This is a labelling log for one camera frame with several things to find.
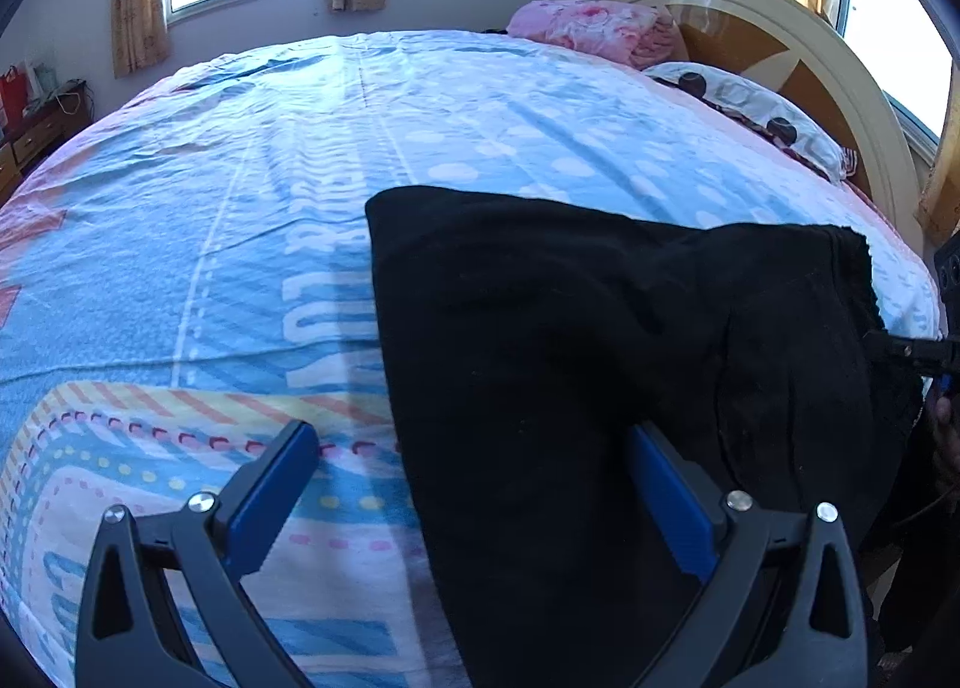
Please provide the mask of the black pants with striped cuff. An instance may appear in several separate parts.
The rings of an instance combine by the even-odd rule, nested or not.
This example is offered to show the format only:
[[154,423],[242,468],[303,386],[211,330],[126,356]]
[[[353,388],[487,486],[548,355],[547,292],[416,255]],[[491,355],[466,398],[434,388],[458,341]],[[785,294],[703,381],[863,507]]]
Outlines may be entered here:
[[392,417],[477,686],[625,686],[695,594],[631,480],[655,426],[721,488],[861,542],[921,407],[866,239],[693,230],[430,186],[366,206]]

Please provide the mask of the grey patterned pillow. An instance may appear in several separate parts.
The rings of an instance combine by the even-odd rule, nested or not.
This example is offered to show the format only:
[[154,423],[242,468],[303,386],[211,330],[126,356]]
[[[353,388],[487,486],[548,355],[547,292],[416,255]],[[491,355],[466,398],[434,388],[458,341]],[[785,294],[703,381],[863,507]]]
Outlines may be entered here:
[[753,80],[690,61],[659,62],[644,73],[734,119],[833,183],[843,183],[859,167],[854,149],[841,147],[799,106]]

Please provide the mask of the cream and wood headboard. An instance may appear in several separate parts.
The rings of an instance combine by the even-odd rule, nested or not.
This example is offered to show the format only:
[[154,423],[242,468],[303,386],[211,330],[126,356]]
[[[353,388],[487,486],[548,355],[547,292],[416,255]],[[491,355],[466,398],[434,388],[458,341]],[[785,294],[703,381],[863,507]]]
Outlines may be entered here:
[[773,90],[857,152],[857,186],[918,254],[919,183],[889,99],[835,30],[794,0],[611,0],[663,5],[688,56]]

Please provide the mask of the blue and pink bed sheet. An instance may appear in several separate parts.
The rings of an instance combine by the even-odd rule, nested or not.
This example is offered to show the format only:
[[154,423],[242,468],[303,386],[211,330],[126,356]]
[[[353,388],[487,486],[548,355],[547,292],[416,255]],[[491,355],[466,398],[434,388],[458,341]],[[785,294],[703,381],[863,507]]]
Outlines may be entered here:
[[711,229],[866,236],[885,324],[934,337],[928,268],[848,184],[651,77],[530,41],[394,32],[186,67],[2,211],[2,608],[70,685],[106,507],[218,490],[290,420],[319,468],[247,589],[319,686],[459,686],[377,340],[366,200],[436,184]]

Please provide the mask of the folded pink floral quilt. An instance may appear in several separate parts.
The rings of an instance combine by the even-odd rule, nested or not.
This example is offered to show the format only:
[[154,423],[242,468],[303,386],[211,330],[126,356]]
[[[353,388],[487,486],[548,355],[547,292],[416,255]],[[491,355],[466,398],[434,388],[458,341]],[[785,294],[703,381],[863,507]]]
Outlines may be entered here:
[[659,62],[688,59],[680,28],[662,5],[532,1],[514,12],[506,34],[599,56],[638,71]]

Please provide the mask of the brown wooden desk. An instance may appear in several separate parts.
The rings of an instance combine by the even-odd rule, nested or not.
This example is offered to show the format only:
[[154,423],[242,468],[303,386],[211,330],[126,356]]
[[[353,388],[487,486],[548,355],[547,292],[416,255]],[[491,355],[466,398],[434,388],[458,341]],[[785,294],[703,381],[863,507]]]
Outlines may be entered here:
[[93,122],[88,84],[82,79],[34,106],[18,128],[2,134],[0,202],[5,204],[47,157]]

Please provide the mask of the red gift bag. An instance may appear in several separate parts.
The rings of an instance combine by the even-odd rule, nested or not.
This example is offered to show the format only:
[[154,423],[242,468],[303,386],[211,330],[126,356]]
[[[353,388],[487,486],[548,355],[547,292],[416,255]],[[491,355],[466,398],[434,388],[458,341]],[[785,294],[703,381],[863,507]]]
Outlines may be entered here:
[[29,103],[28,78],[20,67],[10,66],[0,74],[0,97],[8,126],[18,128]]

